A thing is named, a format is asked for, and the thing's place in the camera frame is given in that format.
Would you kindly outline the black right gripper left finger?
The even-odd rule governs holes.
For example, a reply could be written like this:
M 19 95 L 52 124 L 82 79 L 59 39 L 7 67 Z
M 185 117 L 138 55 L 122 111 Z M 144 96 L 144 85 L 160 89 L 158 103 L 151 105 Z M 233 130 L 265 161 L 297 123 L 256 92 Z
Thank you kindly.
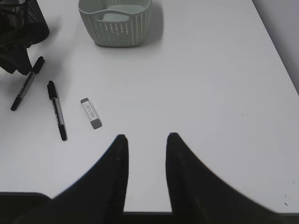
M 3 192 L 2 224 L 119 224 L 128 184 L 128 140 L 118 135 L 79 180 L 58 196 Z

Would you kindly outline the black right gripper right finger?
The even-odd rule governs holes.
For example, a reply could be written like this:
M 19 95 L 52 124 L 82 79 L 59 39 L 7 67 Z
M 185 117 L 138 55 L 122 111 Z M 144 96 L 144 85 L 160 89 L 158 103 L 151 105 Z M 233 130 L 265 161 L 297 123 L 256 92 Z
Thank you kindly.
M 180 224 L 297 224 L 297 213 L 276 213 L 246 197 L 213 173 L 170 133 L 166 180 L 171 211 Z

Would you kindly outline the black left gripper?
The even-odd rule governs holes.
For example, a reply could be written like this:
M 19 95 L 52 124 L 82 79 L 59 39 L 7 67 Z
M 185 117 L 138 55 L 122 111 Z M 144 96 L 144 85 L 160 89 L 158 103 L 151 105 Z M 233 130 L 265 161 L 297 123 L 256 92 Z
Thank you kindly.
M 0 67 L 10 74 L 27 75 L 32 65 L 27 53 L 31 35 L 8 26 L 0 31 Z

